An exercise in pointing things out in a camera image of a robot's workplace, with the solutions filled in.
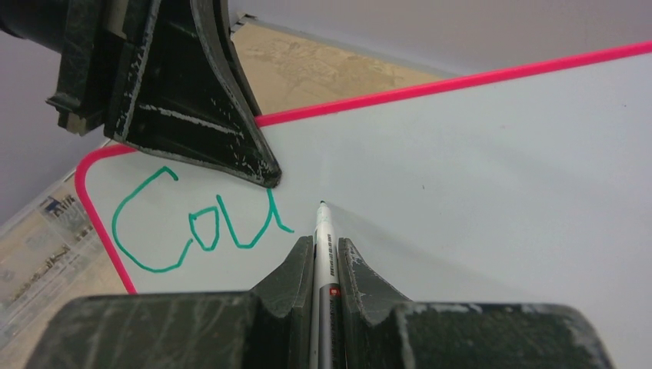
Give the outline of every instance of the wall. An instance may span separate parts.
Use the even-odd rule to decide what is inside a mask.
[[[55,91],[59,55],[0,32],[0,226],[75,168],[103,141],[57,126],[45,103]]]
[[[649,0],[237,0],[231,6],[461,75],[652,38]]]

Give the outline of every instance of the green line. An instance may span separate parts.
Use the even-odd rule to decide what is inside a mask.
[[[115,209],[115,213],[113,214],[113,218],[111,221],[111,232],[113,234],[113,239],[115,241],[115,244],[118,246],[120,251],[122,251],[131,261],[134,262],[137,266],[139,266],[141,269],[145,271],[150,271],[151,273],[165,273],[167,271],[174,270],[176,268],[179,268],[183,265],[183,262],[185,260],[186,255],[188,254],[188,250],[190,249],[190,246],[193,242],[193,238],[199,243],[199,247],[203,251],[213,251],[216,249],[218,246],[218,242],[220,241],[220,214],[219,210],[224,213],[226,225],[228,227],[229,234],[231,235],[231,239],[235,243],[235,246],[238,248],[244,248],[244,249],[249,249],[253,248],[258,241],[261,239],[263,234],[267,231],[269,224],[271,223],[272,217],[276,220],[276,225],[282,230],[286,231],[287,233],[294,233],[293,230],[288,228],[283,224],[281,221],[281,216],[278,213],[278,208],[276,206],[276,201],[274,200],[274,195],[271,192],[271,189],[267,189],[267,196],[268,196],[268,201],[269,201],[269,210],[267,213],[267,218],[265,219],[265,222],[261,228],[261,230],[256,234],[253,240],[251,240],[250,243],[248,244],[242,244],[238,240],[238,236],[235,234],[235,230],[233,229],[233,224],[231,223],[231,218],[228,216],[228,211],[226,209],[226,206],[224,204],[224,201],[222,201],[222,196],[219,194],[217,195],[217,200],[219,204],[219,209],[215,206],[211,206],[208,208],[204,208],[200,211],[197,211],[196,213],[190,213],[188,214],[188,224],[190,225],[190,232],[192,233],[193,238],[189,238],[188,241],[186,242],[183,250],[181,251],[181,255],[179,255],[179,259],[177,260],[176,263],[167,266],[165,268],[152,268],[149,267],[142,262],[140,262],[125,246],[120,242],[120,239],[118,237],[118,218],[120,214],[122,213],[123,208],[125,205],[133,200],[142,190],[144,190],[150,183],[152,183],[154,180],[156,180],[158,177],[160,177],[163,174],[167,174],[174,181],[178,181],[179,177],[177,176],[176,173],[174,173],[170,168],[168,167],[161,167],[158,169],[153,175],[151,175],[149,178],[145,179],[143,183],[141,183],[131,194],[129,194],[124,200],[120,202],[118,205],[118,208]],[[204,214],[207,213],[214,213],[215,216],[215,237],[213,238],[213,242],[211,242],[210,246],[206,246],[204,241],[199,237],[199,234],[197,233],[197,230],[195,229],[195,221],[199,217],[201,217]]]

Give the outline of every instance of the floor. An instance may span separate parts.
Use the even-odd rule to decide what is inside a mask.
[[[440,79],[253,23],[238,29],[233,41],[264,114]],[[71,180],[66,181],[56,191],[56,197],[66,198],[74,194],[73,186]],[[35,229],[44,227],[43,223],[40,216],[30,214],[20,226],[12,229],[11,234],[3,235],[0,240],[0,267],[8,262],[8,255],[20,244],[12,240],[20,239],[25,244]],[[85,239],[98,243],[93,234]],[[49,319],[71,299],[93,294],[124,293],[125,289],[108,256],[98,248],[98,254],[90,264],[76,274],[76,278],[67,283],[57,296],[48,300],[47,308],[0,351],[0,367],[23,367]]]

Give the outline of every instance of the white board surface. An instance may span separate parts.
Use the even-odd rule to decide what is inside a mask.
[[[339,237],[416,301],[547,302],[580,310],[618,367],[652,344],[652,55],[395,101],[263,128],[284,171],[268,216],[262,188],[141,153],[95,162],[86,191],[115,246],[148,268],[178,262],[188,215],[215,207],[220,239],[194,238],[153,273],[118,251],[138,292],[251,288],[320,200]],[[213,210],[196,232],[212,246]]]

